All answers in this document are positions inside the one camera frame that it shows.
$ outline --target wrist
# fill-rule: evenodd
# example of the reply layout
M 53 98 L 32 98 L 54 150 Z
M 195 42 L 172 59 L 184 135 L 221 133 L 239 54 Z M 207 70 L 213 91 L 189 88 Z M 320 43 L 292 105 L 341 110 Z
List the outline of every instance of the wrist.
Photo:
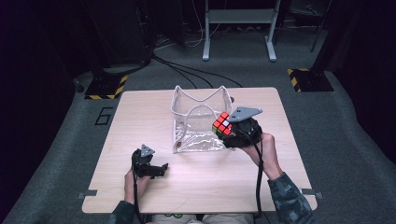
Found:
M 264 164 L 264 172 L 269 180 L 275 180 L 283 175 L 283 171 L 279 165 Z
M 134 204 L 134 195 L 133 194 L 125 194 L 124 201 L 127 203 Z

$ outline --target rubik's cube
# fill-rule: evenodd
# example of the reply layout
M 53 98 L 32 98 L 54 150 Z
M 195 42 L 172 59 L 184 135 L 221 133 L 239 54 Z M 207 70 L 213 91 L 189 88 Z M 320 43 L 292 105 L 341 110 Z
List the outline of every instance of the rubik's cube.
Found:
M 217 136 L 230 135 L 231 127 L 233 126 L 228 122 L 227 118 L 230 117 L 226 112 L 223 112 L 212 125 L 212 132 Z

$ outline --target person's lap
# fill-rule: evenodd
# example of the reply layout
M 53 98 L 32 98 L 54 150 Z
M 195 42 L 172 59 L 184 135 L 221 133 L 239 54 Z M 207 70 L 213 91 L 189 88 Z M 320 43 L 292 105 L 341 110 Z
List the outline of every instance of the person's lap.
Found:
M 215 214 L 204 215 L 202 221 L 196 220 L 196 215 L 155 215 L 152 221 L 158 224 L 251 224 L 252 214 Z

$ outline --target black speaker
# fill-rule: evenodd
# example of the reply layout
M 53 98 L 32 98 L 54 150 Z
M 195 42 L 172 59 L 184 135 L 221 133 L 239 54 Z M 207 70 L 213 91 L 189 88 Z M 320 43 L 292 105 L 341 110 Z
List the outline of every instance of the black speaker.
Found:
M 110 64 L 149 61 L 155 35 L 146 1 L 83 1 Z
M 180 0 L 148 1 L 155 33 L 184 45 L 183 8 Z

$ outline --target gray carpet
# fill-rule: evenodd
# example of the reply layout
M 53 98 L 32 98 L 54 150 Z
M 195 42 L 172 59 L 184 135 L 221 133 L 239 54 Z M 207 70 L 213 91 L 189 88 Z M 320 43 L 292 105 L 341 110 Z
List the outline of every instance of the gray carpet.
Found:
M 353 104 L 337 79 L 326 73 L 334 87 L 332 92 L 295 92 L 291 86 L 287 69 L 309 68 L 325 35 L 311 53 L 315 37 L 311 31 L 283 31 L 276 46 L 276 63 L 268 60 L 263 35 L 223 35 L 212 41 L 209 62 L 202 61 L 203 42 L 195 48 L 168 46 L 155 50 L 155 54 L 173 63 L 218 73 L 243 87 L 278 89 L 312 187 L 324 195 L 315 210 L 320 223 L 394 223 L 396 166 L 357 123 Z M 215 88 L 237 87 L 221 77 L 201 76 Z M 198 88 L 209 88 L 200 78 L 189 77 Z M 82 74 L 78 79 L 88 87 L 92 75 Z M 172 90 L 176 85 L 193 88 L 180 74 L 152 61 L 128 76 L 124 90 Z M 84 214 L 83 201 L 77 196 L 90 185 L 110 126 L 94 125 L 96 118 L 103 107 L 113 107 L 106 112 L 114 115 L 119 99 L 83 98 L 83 93 L 76 93 L 46 158 L 5 223 L 106 223 L 108 215 Z M 271 223 L 278 223 L 275 213 L 266 215 Z M 262 217 L 256 223 L 268 222 Z

